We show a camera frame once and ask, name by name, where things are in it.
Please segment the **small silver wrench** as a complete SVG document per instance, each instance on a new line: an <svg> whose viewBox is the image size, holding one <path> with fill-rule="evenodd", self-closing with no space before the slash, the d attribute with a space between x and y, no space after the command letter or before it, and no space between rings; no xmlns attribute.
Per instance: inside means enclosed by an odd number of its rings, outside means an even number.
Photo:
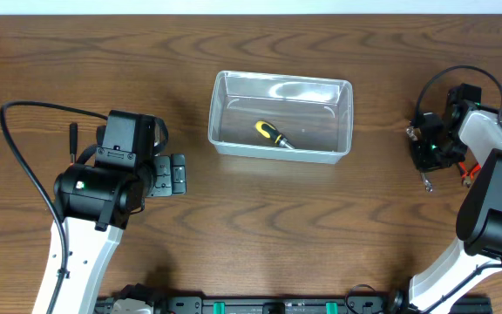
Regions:
<svg viewBox="0 0 502 314"><path fill-rule="evenodd" d="M415 132L414 132L414 128L412 126L408 126L406 128L406 133L407 135L409 136L410 138L410 141L412 143L416 143L418 141L418 138L417 136L415 135ZM433 191L433 186L431 184L431 182L429 181L429 179L426 177L426 174L423 173L423 172L419 172L420 173L420 178L425 186L425 190L428 192L428 193L431 193Z"/></svg>

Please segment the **clear plastic container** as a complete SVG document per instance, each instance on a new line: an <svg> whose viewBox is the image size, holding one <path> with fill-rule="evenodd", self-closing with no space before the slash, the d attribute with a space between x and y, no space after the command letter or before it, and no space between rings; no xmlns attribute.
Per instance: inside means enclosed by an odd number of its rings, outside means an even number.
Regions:
<svg viewBox="0 0 502 314"><path fill-rule="evenodd" d="M221 71L214 81L208 139L219 154L336 164L353 133L353 88L347 80ZM257 132L264 120L295 147Z"/></svg>

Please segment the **stubby yellow black screwdriver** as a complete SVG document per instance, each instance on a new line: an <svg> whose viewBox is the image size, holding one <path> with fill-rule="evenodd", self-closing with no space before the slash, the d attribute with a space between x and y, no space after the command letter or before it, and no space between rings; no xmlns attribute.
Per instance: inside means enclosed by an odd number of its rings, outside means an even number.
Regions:
<svg viewBox="0 0 502 314"><path fill-rule="evenodd" d="M258 133L274 142L278 147L287 149L295 148L283 133L267 121L259 120L255 123L254 127Z"/></svg>

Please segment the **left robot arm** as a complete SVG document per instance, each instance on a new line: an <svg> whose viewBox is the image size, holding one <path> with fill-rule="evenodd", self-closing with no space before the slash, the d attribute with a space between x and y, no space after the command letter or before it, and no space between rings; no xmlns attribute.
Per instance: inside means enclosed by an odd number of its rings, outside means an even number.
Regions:
<svg viewBox="0 0 502 314"><path fill-rule="evenodd" d="M112 111L97 145L57 177L58 220L34 312L93 312L130 216L148 198L186 193L186 158L162 153L168 137L158 117Z"/></svg>

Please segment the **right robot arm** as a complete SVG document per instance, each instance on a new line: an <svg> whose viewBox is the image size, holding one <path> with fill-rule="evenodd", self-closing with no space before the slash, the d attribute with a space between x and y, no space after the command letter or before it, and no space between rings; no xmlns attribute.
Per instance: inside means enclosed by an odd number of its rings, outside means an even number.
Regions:
<svg viewBox="0 0 502 314"><path fill-rule="evenodd" d="M410 153L421 175L460 165L466 154L477 173L456 220L456 236L389 310L448 313L476 284L502 270L502 116L481 103L481 90L462 84L448 91L443 115L416 113L407 129Z"/></svg>

